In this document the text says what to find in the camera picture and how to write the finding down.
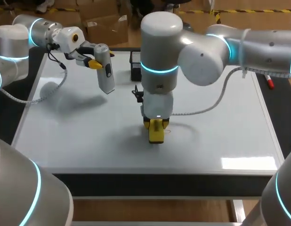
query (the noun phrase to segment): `wooden floor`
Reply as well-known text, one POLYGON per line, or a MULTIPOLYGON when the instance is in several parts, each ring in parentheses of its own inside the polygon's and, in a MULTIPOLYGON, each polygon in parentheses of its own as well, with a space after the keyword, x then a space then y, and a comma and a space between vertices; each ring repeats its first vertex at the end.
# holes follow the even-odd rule
MULTIPOLYGON (((56 5, 75 7, 75 0, 56 0, 56 5)), ((217 9, 284 9, 291 8, 291 0, 216 0, 217 9)), ((182 11, 204 9, 203 0, 193 0, 183 4, 182 11)), ((182 14, 196 32, 204 33, 208 26, 215 24, 213 15, 182 14)), ((44 15, 45 18, 57 21, 64 26, 79 25, 80 17, 76 12, 56 12, 44 15)), ((221 14, 221 23, 241 29, 288 29, 291 30, 291 14, 254 13, 254 14, 221 14)), ((0 12, 0 25, 9 24, 12 18, 8 13, 0 12)), ((139 47, 139 30, 129 29, 129 42, 116 47, 139 47)), ((257 200, 243 201, 248 214, 257 200)), ((225 200, 75 200, 75 221, 199 221, 229 222, 232 220, 228 202, 225 200)))

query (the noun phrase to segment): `black cable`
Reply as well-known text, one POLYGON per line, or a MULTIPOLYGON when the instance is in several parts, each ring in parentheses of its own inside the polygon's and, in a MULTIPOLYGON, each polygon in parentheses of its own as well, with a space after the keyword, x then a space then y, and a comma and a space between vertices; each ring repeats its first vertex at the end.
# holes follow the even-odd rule
POLYGON ((59 61, 59 60, 58 60, 58 59, 57 59, 57 58, 56 58, 56 57, 51 53, 52 50, 54 50, 54 49, 58 49, 58 48, 59 48, 58 45, 56 45, 56 46, 51 45, 51 44, 47 44, 47 45, 46 45, 46 50, 47 50, 47 56, 48 56, 48 59, 51 60, 51 61, 53 61, 53 62, 57 62, 57 63, 59 64, 59 66, 60 66, 62 69, 66 70, 67 68, 66 68, 65 64, 63 64, 61 61, 59 61))

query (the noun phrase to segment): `yellow object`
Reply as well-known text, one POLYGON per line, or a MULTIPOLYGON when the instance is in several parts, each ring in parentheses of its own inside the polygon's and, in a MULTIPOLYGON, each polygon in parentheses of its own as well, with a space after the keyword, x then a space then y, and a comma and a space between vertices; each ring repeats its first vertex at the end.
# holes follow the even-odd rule
POLYGON ((97 62, 96 60, 93 60, 93 59, 88 62, 88 65, 89 65, 89 68, 91 68, 91 69, 102 69, 103 68, 103 66, 99 62, 97 62))
POLYGON ((151 119, 149 126, 150 144, 162 144, 164 142, 164 128, 162 119, 151 119))
POLYGON ((170 121, 169 120, 162 120, 162 125, 163 125, 163 128, 166 129, 167 126, 169 125, 170 121))

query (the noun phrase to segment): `cardboard box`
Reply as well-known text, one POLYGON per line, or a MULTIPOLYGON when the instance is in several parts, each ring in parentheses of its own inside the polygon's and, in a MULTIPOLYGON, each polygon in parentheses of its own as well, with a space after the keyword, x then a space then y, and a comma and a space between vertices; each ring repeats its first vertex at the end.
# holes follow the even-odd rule
POLYGON ((214 0, 214 9, 291 9, 291 0, 214 0))
POLYGON ((211 14, 179 14, 181 19, 189 23, 196 33, 205 34, 209 26, 216 24, 214 15, 211 14))
POLYGON ((89 42, 108 46, 128 42, 128 19, 119 15, 116 0, 95 0, 82 5, 80 17, 89 42))

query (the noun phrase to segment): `robot end effector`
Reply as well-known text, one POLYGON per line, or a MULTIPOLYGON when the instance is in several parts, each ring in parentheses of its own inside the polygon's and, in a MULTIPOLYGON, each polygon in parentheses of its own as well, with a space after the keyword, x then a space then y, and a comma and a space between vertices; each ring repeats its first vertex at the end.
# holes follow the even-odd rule
POLYGON ((29 48, 35 46, 46 48, 48 53, 57 50, 67 60, 75 59, 77 65, 96 69, 99 87, 107 94, 114 90, 111 66, 114 55, 107 45, 85 41, 78 27, 63 28, 59 23, 29 15, 17 16, 13 25, 0 26, 0 88, 27 76, 29 48), (15 76, 19 70, 23 73, 15 76))

